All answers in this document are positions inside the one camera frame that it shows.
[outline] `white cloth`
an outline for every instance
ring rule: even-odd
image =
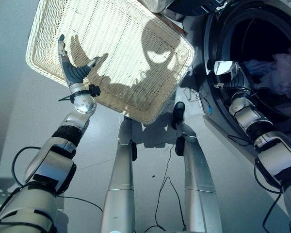
[[[149,11],[159,13],[175,0],[138,0]]]

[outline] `black band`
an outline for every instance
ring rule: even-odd
[[[71,94],[70,96],[63,97],[62,99],[60,99],[58,101],[70,100],[71,103],[74,103],[74,98],[76,96],[80,96],[80,95],[83,95],[83,94],[91,94],[91,92],[89,90],[77,91],[77,92]]]
[[[24,185],[24,187],[28,186],[28,190],[31,189],[40,189],[46,192],[51,193],[53,196],[56,194],[55,187],[49,183],[41,182],[41,181],[31,181]]]
[[[268,170],[264,167],[264,165],[261,163],[259,158],[255,159],[255,163],[257,165],[258,170],[261,172],[265,180],[267,181],[268,184],[271,186],[281,189],[280,184],[271,176],[271,174],[268,172]]]
[[[74,173],[76,173],[76,170],[77,170],[77,165],[75,165],[75,163],[73,163],[73,165],[69,171],[69,174],[67,175],[66,179],[64,180],[62,186],[60,186],[60,188],[56,192],[56,195],[59,195],[68,189],[70,182],[74,176]]]
[[[258,137],[273,130],[273,125],[270,122],[257,121],[248,127],[246,134],[251,139],[251,142],[254,143]]]
[[[63,125],[57,129],[52,137],[61,137],[72,142],[77,147],[82,138],[82,131],[75,126]]]

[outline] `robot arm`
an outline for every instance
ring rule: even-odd
[[[83,67],[74,67],[67,56],[64,35],[58,41],[58,54],[73,103],[73,111],[46,141],[25,172],[25,184],[17,188],[0,208],[0,233],[56,233],[55,197],[66,191],[76,171],[72,158],[80,139],[96,110],[93,97],[100,94],[98,86],[83,85],[83,79],[99,62],[94,58]]]
[[[236,72],[238,75],[232,76],[229,83],[218,83],[214,87],[240,89],[231,98],[229,112],[259,153],[256,166],[265,180],[283,192],[286,209],[291,218],[291,141],[284,133],[275,131],[272,122],[256,109],[250,84],[242,67],[237,62],[220,63],[225,66],[228,64],[227,68],[220,69],[220,64],[217,63],[216,70],[232,74]]]

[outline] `black knob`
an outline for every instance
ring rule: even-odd
[[[94,84],[89,85],[89,93],[92,97],[100,96],[100,88],[99,86],[95,86]]]

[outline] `metallic robot limb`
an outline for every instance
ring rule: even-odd
[[[116,157],[103,207],[101,233],[128,232],[135,229],[135,202],[132,160],[136,144],[132,142],[132,122],[124,117],[118,134]]]
[[[291,141],[284,133],[275,131],[272,122],[256,109],[248,78],[237,62],[220,61],[215,67],[217,71],[234,74],[230,82],[217,83],[214,87],[238,89],[231,98],[229,112],[259,153],[256,166],[265,180],[283,192],[291,218]]]
[[[184,103],[174,108],[176,153],[185,163],[185,216],[188,232],[222,232],[218,200],[205,155],[196,133],[184,123]]]
[[[72,66],[63,35],[58,41],[58,51],[74,109],[29,164],[24,186],[16,189],[0,208],[0,233],[57,232],[55,197],[68,188],[76,171],[72,158],[95,112],[93,97],[100,94],[98,87],[92,85],[87,90],[83,85],[83,79],[99,58],[83,67]]]

